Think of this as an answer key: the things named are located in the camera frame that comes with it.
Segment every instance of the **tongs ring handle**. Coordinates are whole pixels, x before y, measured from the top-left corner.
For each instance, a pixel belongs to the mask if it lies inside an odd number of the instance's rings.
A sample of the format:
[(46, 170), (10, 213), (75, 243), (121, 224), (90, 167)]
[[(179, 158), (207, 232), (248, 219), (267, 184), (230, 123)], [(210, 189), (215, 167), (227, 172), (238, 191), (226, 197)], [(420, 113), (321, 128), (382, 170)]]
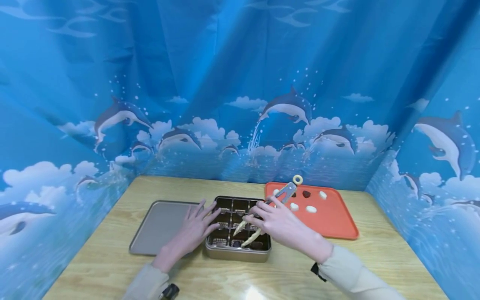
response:
[(296, 186), (301, 185), (303, 183), (303, 177), (300, 175), (293, 176), (293, 183), (295, 183)]

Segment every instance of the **finger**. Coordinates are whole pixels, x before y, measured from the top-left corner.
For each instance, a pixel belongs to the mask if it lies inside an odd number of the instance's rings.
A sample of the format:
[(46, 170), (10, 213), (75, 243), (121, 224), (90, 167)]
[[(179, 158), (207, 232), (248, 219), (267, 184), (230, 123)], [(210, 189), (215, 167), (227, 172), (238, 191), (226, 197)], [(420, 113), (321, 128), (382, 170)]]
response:
[(204, 220), (205, 224), (210, 224), (212, 223), (216, 217), (222, 212), (221, 208), (218, 208), (216, 211), (214, 211), (211, 215), (207, 216)]
[(185, 218), (183, 218), (183, 220), (188, 220), (188, 218), (190, 217), (190, 212), (192, 211), (192, 206), (189, 205), (188, 206), (188, 210), (187, 210), (187, 214), (185, 215)]
[(261, 216), (263, 219), (268, 218), (268, 215), (270, 214), (267, 211), (264, 211), (263, 209), (259, 208), (258, 206), (254, 206), (250, 209), (250, 214), (257, 214)]
[(264, 222), (262, 220), (254, 218), (254, 217), (249, 216), (249, 215), (243, 216), (243, 220), (249, 222), (253, 226), (257, 226), (258, 228), (263, 228), (263, 226), (264, 226)]
[(275, 211), (275, 208), (273, 208), (272, 206), (268, 205), (267, 203), (263, 202), (263, 201), (257, 201), (257, 206), (269, 213), (272, 213)]
[(207, 229), (205, 230), (205, 233), (202, 237), (202, 239), (205, 239), (206, 237), (208, 237), (210, 235), (210, 233), (214, 232), (215, 230), (219, 229), (220, 228), (220, 224), (218, 223), (215, 223), (215, 224), (212, 224), (210, 225), (209, 227), (207, 227)]
[(198, 217), (200, 218), (200, 220), (203, 220), (207, 214), (211, 213), (212, 210), (215, 208), (215, 206), (216, 206), (216, 202), (213, 201), (213, 203), (209, 207), (207, 207), (201, 213), (199, 213)]
[(198, 212), (204, 206), (204, 204), (205, 204), (205, 199), (201, 200), (200, 203), (197, 205), (197, 207), (195, 208), (195, 210), (192, 213), (192, 217), (195, 218), (198, 215)]
[(278, 200), (276, 197), (274, 196), (271, 196), (270, 197), (270, 200), (273, 201), (273, 203), (277, 206), (277, 208), (281, 208), (281, 207), (285, 207), (285, 205), (283, 203), (281, 203), (280, 200)]

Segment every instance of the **plastic tongs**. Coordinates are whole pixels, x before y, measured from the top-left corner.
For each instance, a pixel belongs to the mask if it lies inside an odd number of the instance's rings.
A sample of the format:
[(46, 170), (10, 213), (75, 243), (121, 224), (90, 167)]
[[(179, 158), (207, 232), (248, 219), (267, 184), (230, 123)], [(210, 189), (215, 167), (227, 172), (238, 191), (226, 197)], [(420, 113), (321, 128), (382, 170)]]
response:
[[(295, 193), (295, 191), (297, 190), (297, 186), (301, 185), (303, 183), (303, 178), (302, 176), (300, 175), (295, 175), (293, 176), (293, 179), (291, 182), (287, 183), (281, 190), (278, 191), (278, 193), (276, 193), (274, 196), (276, 198), (280, 197), (281, 195), (285, 194), (285, 198), (283, 198), (282, 200), (282, 203), (285, 204), (287, 203), (287, 201), (290, 199), (290, 197), (293, 195), (293, 193)], [(268, 199), (265, 203), (267, 204), (271, 204), (273, 201)], [(250, 216), (252, 217), (259, 217), (257, 214), (251, 214)], [(235, 229), (235, 232), (233, 233), (233, 236), (236, 236), (240, 231), (242, 231), (245, 226), (247, 226), (247, 221), (242, 221), (237, 229)], [(245, 242), (243, 242), (243, 244), (241, 245), (241, 247), (245, 247), (249, 244), (251, 244), (254, 240), (256, 240), (259, 236), (260, 236), (260, 233), (262, 232), (262, 230), (260, 228), (257, 229), (257, 231), (252, 234), (251, 237), (248, 238), (248, 240), (246, 240)]]

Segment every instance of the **hand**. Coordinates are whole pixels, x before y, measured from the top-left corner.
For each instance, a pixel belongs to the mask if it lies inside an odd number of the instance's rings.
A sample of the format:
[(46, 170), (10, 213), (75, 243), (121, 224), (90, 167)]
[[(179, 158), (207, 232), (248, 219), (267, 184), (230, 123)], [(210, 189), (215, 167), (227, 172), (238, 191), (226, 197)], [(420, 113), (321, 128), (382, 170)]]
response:
[(325, 262), (332, 255), (333, 244), (303, 224), (276, 197), (271, 196), (270, 199), (276, 207), (258, 201), (250, 210), (250, 214), (258, 214), (263, 221), (248, 215), (243, 219), (261, 228), (276, 242), (297, 250), (320, 264)]
[(219, 208), (208, 215), (215, 208), (216, 202), (202, 210), (204, 204), (205, 199), (194, 208), (189, 207), (182, 227), (177, 235), (160, 250), (152, 263), (153, 267), (160, 269), (163, 273), (168, 273), (180, 258), (195, 250), (210, 233), (220, 227), (218, 223), (210, 223), (215, 220), (222, 209)]

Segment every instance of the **metal tray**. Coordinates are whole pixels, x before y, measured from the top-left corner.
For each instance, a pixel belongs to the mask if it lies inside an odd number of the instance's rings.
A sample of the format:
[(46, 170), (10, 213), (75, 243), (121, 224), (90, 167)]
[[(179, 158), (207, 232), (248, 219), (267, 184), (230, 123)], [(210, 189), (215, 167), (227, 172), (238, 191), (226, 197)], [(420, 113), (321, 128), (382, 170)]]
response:
[(157, 255), (180, 230), (190, 205), (198, 203), (166, 200), (153, 202), (130, 243), (130, 254)]
[(215, 201), (215, 209), (222, 208), (222, 212), (213, 223), (218, 222), (221, 227), (205, 239), (204, 247), (207, 256), (213, 259), (252, 263), (266, 262), (272, 249), (268, 234), (259, 236), (257, 240), (245, 247), (240, 245), (257, 230), (255, 226), (248, 224), (245, 230), (233, 236), (243, 215), (248, 213), (257, 201), (263, 201), (263, 199), (218, 196)]

